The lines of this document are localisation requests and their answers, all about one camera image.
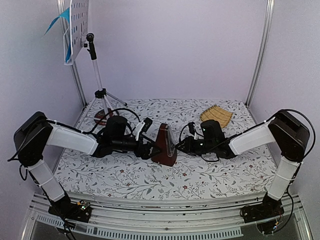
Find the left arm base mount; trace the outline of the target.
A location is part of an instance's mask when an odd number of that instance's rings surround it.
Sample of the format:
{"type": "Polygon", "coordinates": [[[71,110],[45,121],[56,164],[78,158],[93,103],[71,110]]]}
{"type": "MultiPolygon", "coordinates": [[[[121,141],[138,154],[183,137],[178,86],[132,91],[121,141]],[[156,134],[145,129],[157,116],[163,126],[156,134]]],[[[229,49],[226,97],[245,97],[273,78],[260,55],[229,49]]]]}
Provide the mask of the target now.
{"type": "Polygon", "coordinates": [[[72,203],[68,196],[58,201],[51,201],[48,213],[60,217],[63,220],[74,220],[88,223],[91,217],[92,208],[81,200],[78,203],[72,203]]]}

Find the white tripod music stand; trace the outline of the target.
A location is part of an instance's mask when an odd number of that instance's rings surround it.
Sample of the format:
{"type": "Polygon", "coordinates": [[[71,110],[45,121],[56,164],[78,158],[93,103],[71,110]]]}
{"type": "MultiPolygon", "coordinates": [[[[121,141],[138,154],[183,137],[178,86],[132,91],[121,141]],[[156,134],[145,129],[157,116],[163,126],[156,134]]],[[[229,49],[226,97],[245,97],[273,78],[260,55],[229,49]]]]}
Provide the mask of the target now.
{"type": "Polygon", "coordinates": [[[113,107],[108,99],[111,97],[123,106],[128,104],[114,95],[108,93],[107,89],[103,87],[101,80],[99,66],[97,61],[97,53],[94,44],[94,34],[88,31],[88,19],[89,19],[89,1],[88,0],[71,0],[69,3],[70,16],[71,16],[71,37],[73,40],[72,48],[72,60],[76,60],[79,52],[82,49],[86,49],[90,55],[90,59],[93,65],[93,72],[97,83],[97,91],[94,93],[95,100],[99,100],[102,103],[102,109],[105,112],[105,116],[108,112],[108,108],[113,111],[113,107]]]}

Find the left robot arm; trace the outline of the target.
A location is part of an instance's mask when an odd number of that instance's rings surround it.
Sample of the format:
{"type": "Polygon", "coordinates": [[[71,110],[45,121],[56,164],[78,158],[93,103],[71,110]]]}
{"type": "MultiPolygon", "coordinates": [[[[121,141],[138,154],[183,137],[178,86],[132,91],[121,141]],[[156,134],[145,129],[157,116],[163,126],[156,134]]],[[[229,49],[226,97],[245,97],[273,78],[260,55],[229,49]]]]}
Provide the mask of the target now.
{"type": "Polygon", "coordinates": [[[84,212],[86,206],[72,203],[67,192],[58,182],[53,171],[44,160],[47,147],[69,149],[93,158],[103,158],[114,152],[132,152],[137,158],[148,160],[162,152],[156,142],[145,136],[153,121],[139,120],[131,127],[121,115],[108,112],[104,115],[104,127],[95,131],[97,124],[89,131],[50,120],[38,111],[34,113],[13,135],[15,153],[9,162],[18,161],[37,185],[42,188],[51,208],[63,217],[84,212]]]}

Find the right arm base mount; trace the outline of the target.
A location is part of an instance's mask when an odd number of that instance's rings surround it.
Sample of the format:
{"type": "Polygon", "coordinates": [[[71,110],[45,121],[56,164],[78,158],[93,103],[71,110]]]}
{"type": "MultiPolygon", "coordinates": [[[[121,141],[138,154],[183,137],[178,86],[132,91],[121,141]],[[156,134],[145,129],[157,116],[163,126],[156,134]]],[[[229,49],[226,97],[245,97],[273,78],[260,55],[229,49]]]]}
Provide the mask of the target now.
{"type": "Polygon", "coordinates": [[[281,219],[284,213],[285,211],[282,207],[281,200],[274,200],[268,196],[263,198],[262,203],[245,205],[239,212],[245,223],[273,218],[273,220],[258,223],[256,225],[259,232],[263,235],[273,234],[277,230],[279,220],[276,220],[276,217],[281,219]]]}

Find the white blue sheet music booklet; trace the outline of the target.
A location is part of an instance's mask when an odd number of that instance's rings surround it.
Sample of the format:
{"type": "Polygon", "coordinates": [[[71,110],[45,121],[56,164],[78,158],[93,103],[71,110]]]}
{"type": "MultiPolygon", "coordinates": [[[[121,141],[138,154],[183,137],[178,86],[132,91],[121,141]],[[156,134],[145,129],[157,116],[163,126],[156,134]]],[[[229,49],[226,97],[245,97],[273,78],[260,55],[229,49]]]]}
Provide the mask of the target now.
{"type": "Polygon", "coordinates": [[[64,65],[72,66],[73,39],[71,37],[71,10],[70,7],[66,8],[64,0],[56,0],[56,3],[59,15],[51,21],[43,36],[48,33],[57,21],[60,21],[62,27],[64,65]]]}

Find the clear plastic metronome cover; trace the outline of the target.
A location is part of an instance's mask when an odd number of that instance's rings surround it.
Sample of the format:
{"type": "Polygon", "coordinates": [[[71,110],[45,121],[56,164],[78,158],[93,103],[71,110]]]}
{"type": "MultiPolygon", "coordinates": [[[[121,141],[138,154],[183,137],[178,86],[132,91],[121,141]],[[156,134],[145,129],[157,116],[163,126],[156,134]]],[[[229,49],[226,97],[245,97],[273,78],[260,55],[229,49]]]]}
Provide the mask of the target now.
{"type": "Polygon", "coordinates": [[[167,156],[171,158],[175,153],[176,144],[174,142],[171,127],[168,124],[164,129],[164,133],[165,133],[166,153],[167,153],[167,156]]]}

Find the dark red wooden metronome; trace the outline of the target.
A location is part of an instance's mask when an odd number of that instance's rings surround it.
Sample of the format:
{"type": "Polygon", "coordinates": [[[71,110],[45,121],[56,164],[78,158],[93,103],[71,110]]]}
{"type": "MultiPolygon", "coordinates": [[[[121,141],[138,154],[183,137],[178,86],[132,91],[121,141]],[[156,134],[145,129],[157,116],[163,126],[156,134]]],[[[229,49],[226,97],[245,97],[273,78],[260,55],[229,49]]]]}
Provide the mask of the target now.
{"type": "Polygon", "coordinates": [[[151,160],[154,163],[165,165],[168,167],[172,167],[177,160],[177,149],[175,149],[174,155],[172,157],[168,157],[166,150],[166,140],[165,140],[165,127],[168,125],[167,123],[162,123],[158,129],[158,134],[156,138],[156,145],[161,148],[161,153],[152,157],[151,160]]]}

